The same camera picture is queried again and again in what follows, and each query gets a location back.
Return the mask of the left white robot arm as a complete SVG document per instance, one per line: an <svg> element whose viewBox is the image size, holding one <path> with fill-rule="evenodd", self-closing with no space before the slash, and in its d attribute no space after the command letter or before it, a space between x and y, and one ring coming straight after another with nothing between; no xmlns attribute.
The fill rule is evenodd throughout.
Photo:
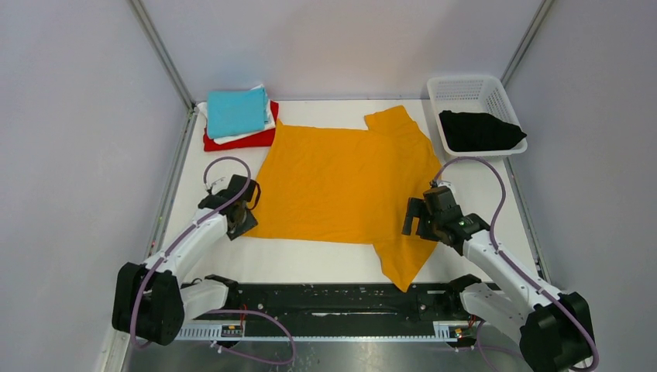
<svg viewBox="0 0 657 372"><path fill-rule="evenodd" d="M124 264L117 276L112 328L166 346L186 322L211 310L229 319L240 308L229 280L211 274L194 284L184 282L191 269L216 243L234 240L257 225L250 203L260 200L260 185L232 175L228 186L208 191L190 225L167 249L142 263Z"/></svg>

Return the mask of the yellow t shirt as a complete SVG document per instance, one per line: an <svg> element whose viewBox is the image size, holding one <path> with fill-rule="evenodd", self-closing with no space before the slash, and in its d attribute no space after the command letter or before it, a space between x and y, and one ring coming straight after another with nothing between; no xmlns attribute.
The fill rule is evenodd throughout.
<svg viewBox="0 0 657 372"><path fill-rule="evenodd" d="M253 238L370 244L382 273L409 289L435 244L403 234L408 200L441 165L430 139L398 105L366 115L364 129L277 123L257 175Z"/></svg>

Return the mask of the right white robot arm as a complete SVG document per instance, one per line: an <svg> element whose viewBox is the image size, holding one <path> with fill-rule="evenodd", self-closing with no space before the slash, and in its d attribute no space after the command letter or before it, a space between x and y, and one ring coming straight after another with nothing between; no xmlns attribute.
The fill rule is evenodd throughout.
<svg viewBox="0 0 657 372"><path fill-rule="evenodd" d="M470 314L494 326L517 343L533 371L575 370L585 360L594 362L597 349L586 300L523 268L493 232L476 213L463 214L445 185L409 198L402 227L407 236L453 248L498 286L492 291L472 274L452 281L454 292L444 299L452 318Z"/></svg>

